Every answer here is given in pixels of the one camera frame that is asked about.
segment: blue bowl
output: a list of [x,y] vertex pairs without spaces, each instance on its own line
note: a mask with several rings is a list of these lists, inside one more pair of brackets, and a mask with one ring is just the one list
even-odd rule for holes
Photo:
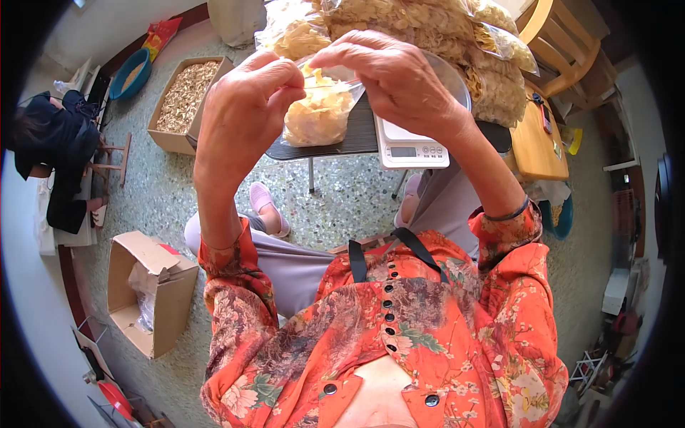
[[552,223],[552,207],[549,201],[540,201],[538,207],[540,207],[540,211],[543,213],[543,227],[545,230],[560,241],[566,239],[571,231],[571,226],[573,226],[573,197],[569,195],[569,198],[564,201],[564,205],[561,206],[559,224],[556,227]]
[[[138,74],[133,79],[133,82],[124,89],[121,88],[126,82],[126,78],[137,66],[143,64]],[[150,62],[150,51],[144,47],[137,50],[133,55],[129,56],[126,62],[123,63],[119,71],[116,72],[114,80],[110,85],[110,98],[130,98],[138,93],[138,91],[145,85],[145,82],[150,78],[152,73],[152,62]]]

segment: woman's right hand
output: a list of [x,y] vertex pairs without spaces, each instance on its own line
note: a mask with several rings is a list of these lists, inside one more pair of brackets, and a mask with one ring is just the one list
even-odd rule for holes
[[374,113],[409,132],[444,141],[474,123],[414,45],[372,30],[353,30],[310,63],[314,68],[337,65],[355,71]]

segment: stainless steel bowl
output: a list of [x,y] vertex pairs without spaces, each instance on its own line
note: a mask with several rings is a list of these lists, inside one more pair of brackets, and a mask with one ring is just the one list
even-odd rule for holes
[[455,100],[459,101],[459,104],[466,107],[468,111],[471,111],[471,95],[469,94],[469,89],[466,87],[466,82],[462,79],[461,75],[457,70],[455,70],[447,61],[440,58],[429,51],[424,51],[423,56],[428,60],[428,64],[433,68],[433,71],[438,76],[440,82],[447,88],[449,93],[452,94]]

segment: red bag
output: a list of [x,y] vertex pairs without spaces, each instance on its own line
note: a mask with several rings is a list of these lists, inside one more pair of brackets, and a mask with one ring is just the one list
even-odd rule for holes
[[181,25],[183,18],[170,19],[168,21],[160,21],[156,24],[150,24],[147,28],[147,39],[142,47],[150,50],[150,62],[157,58],[157,54],[162,48],[174,37],[178,31],[178,26]]

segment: floral print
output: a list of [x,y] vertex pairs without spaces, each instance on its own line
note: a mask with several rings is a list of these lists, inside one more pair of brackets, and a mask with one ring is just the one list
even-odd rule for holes
[[[533,203],[506,221],[476,212],[469,224],[478,265],[439,233],[418,235],[449,282],[404,245],[365,255],[363,283],[341,255],[316,301],[281,329],[247,221],[230,249],[202,243],[209,415],[224,427],[332,427],[362,384],[355,368],[389,354],[411,376],[402,397],[420,428],[548,426],[568,372],[556,357],[540,212]],[[429,407],[431,394],[439,401]]]

